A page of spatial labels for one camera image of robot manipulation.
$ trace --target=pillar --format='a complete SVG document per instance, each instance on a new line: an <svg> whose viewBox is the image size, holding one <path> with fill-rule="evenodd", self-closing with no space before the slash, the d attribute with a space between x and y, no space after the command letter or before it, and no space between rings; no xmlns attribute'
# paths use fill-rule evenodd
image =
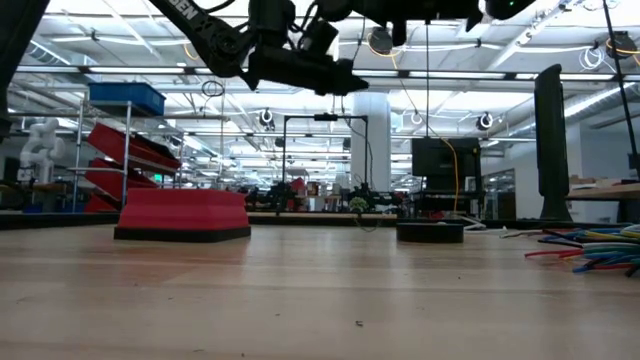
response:
<svg viewBox="0 0 640 360"><path fill-rule="evenodd" d="M391 107L386 93L360 92L353 95L353 115L369 116L368 155L369 187L377 191L389 191L391 186ZM365 124L352 120L354 130L365 134ZM365 141L351 132L351 186L358 186L365 179Z"/></svg>

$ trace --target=ceiling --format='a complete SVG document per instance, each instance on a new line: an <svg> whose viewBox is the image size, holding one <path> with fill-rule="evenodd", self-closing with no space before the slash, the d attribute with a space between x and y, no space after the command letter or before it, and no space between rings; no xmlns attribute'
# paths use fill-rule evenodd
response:
<svg viewBox="0 0 640 360"><path fill-rule="evenodd" d="M203 7L217 3L210 0L196 2ZM298 17L304 16L310 3L311 0L295 1ZM559 3L576 6L570 7L571 11L568 12L552 12ZM424 71L428 63L432 71L490 70L537 73L550 65L561 64L568 73L612 73L610 65L613 61L606 56L602 60L598 58L603 52L603 47L588 51L594 41L602 42L608 38L604 13L598 7L599 4L600 2L595 0L538 0L510 20L485 19L470 34L463 30L464 20L434 21L429 27L420 22L410 22L410 39L405 47L397 49L397 66L399 69ZM610 4L616 29L628 31L630 37L637 40L640 37L640 21L635 1L619 0L611 1ZM240 24L247 19L247 8L248 0L237 0L215 15L232 25ZM549 13L551 16L545 18L545 14ZM394 70L393 62L389 58L380 57L368 48L366 34L374 26L376 24L369 20L364 22L365 42L357 52L355 68ZM339 56L352 58L356 54L358 40L363 36L362 17L354 13L337 23L336 27L340 30L339 43L336 45ZM519 46L513 46L518 39ZM146 0L51 0L33 41L37 46L32 46L25 55L25 65L43 65L43 56L46 54L41 50L44 49L49 55L56 55L46 58L48 65L204 67L204 63L197 57L185 36ZM640 62L636 63L634 58L630 57L623 60L621 65L625 73L633 74L638 72L638 64ZM16 111L55 109L61 114L76 112L77 107L69 107L69 103L80 104L86 91L86 79L83 83L80 81L82 77L19 73L15 77L16 85L10 97L10 106ZM286 114L342 111L350 113L353 108L350 96L345 99L320 97L311 91L269 82L261 83L258 92L251 92L239 79L224 81L224 97L208 98L201 93L201 86L203 82L211 79L213 77L207 75L103 74L93 80L148 82L167 97L168 114L185 117L195 113L194 119L169 119L163 126L166 126L165 129L175 128L178 131L202 133L194 136L198 143L193 146L196 148L194 150L197 150L194 152L194 166L215 167L202 153L203 148L209 149L227 159L235 159L233 179L243 176L256 178L257 173L269 181L270 173L278 173L274 170L279 165L269 160L272 156L270 153L277 150L273 138L242 136L242 133L265 132L259 121L265 108L269 108L273 113L276 133L282 131L283 116ZM19 84L24 83L32 88L25 90L24 87L20 87ZM394 154L410 152L409 144L402 136L424 135L426 132L425 125L419 118L412 119L415 110L411 100L418 111L425 113L427 108L429 109L429 125L443 136L485 137L487 134L479 132L475 127L477 116L489 112L506 125L511 121L514 124L522 122L532 111L532 82L434 80L429 83L429 92L425 90L425 80L408 79L404 85L409 89L406 92L398 79L371 80L371 91L387 93L390 107L395 114L392 125ZM565 95L569 98L590 94L609 85L598 82L567 83ZM54 101L44 96L43 92L67 103ZM203 115L224 115L229 121L221 124L220 120L197 118ZM67 127L73 127L73 119L70 121ZM159 125L136 124L139 131L157 129ZM235 135L221 140L218 135L221 129L227 134ZM333 139L307 138L287 145L288 150L299 152L341 152L344 136L339 136L348 136L350 133L343 122L328 125L313 121L292 122L288 125L288 131L337 136ZM509 143L502 142L492 146L491 151L494 155L499 155L500 150L508 145ZM197 163L198 158L202 158L200 163ZM348 163L338 162L334 157L325 157L322 160L325 161L307 164L301 155L300 161L293 167L313 165L318 168L318 173L320 170L323 170L323 173L313 173L312 178L329 182L335 179L337 174L349 171ZM200 172L199 176L203 179L210 180L219 175L214 171L205 172L211 175L203 175L203 172ZM392 172L394 180L399 181L406 178L410 168L407 169L406 161L401 161L392 164Z"/></svg>

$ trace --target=white robot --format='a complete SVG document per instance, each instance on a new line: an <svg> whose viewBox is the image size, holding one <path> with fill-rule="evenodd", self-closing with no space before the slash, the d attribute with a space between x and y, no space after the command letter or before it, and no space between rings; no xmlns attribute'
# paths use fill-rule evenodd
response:
<svg viewBox="0 0 640 360"><path fill-rule="evenodd" d="M34 179L35 166L39 166L38 183L48 184L53 174L54 160L64 156L64 140L56 137L58 120L50 119L45 123L33 124L29 127L29 141L20 152L20 170L18 181L30 182Z"/></svg>

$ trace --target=black round puck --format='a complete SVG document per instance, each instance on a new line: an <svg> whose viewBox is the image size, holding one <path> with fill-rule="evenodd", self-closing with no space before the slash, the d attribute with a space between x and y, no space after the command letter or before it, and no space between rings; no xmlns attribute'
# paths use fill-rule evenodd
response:
<svg viewBox="0 0 640 360"><path fill-rule="evenodd" d="M457 224L397 224L396 240L424 244L459 244L464 242L464 226Z"/></svg>

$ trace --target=blue storage box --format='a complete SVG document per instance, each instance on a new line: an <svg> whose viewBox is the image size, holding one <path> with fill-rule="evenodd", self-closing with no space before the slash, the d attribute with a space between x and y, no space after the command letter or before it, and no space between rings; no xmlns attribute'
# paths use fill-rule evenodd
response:
<svg viewBox="0 0 640 360"><path fill-rule="evenodd" d="M127 102L134 116L164 115L165 97L145 83L102 82L89 84L89 102L106 113L126 116Z"/></svg>

